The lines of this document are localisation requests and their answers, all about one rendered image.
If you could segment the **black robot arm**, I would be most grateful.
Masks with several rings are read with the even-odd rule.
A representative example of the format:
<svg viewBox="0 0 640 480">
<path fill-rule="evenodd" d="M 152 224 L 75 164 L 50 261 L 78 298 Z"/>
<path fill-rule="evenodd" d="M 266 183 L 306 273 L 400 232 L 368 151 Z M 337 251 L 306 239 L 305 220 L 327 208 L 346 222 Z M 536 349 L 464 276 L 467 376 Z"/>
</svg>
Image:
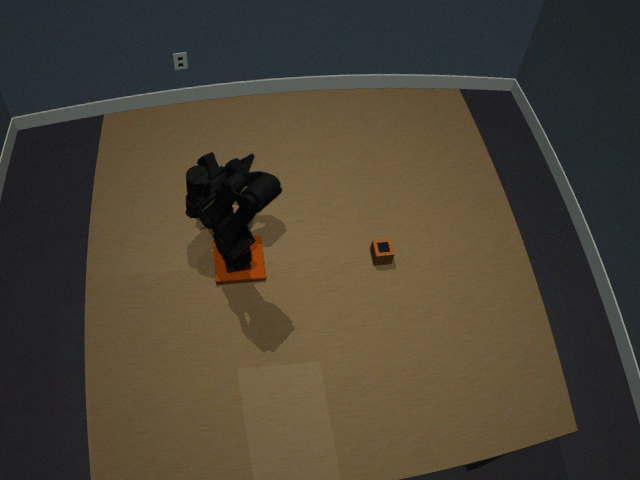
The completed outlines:
<svg viewBox="0 0 640 480">
<path fill-rule="evenodd" d="M 204 226 L 212 228 L 214 242 L 228 273 L 250 270 L 250 246 L 256 240 L 247 225 L 281 193 L 280 180 L 267 172 L 238 171 L 224 181 L 221 190 L 218 187 L 212 190 L 208 177 L 212 179 L 221 173 L 223 166 L 219 168 L 213 152 L 200 157 L 197 164 L 186 172 L 185 214 L 199 218 Z M 232 207 L 235 201 L 239 206 L 236 213 Z"/>
</svg>

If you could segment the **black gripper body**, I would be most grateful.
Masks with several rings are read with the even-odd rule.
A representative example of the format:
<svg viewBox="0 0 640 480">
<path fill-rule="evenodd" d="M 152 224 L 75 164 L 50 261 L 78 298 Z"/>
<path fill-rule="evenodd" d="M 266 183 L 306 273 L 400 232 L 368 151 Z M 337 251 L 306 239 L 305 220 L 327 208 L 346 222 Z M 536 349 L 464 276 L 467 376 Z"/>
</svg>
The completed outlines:
<svg viewBox="0 0 640 480">
<path fill-rule="evenodd" d="M 221 173 L 219 173 L 212 179 L 208 177 L 208 179 L 211 181 L 210 188 L 214 190 L 215 187 L 218 187 L 218 189 L 221 190 L 224 181 L 226 181 L 229 177 L 231 177 L 235 172 L 238 171 L 248 173 L 240 160 L 236 158 L 228 162 L 225 165 L 225 169 L 222 170 Z"/>
</svg>

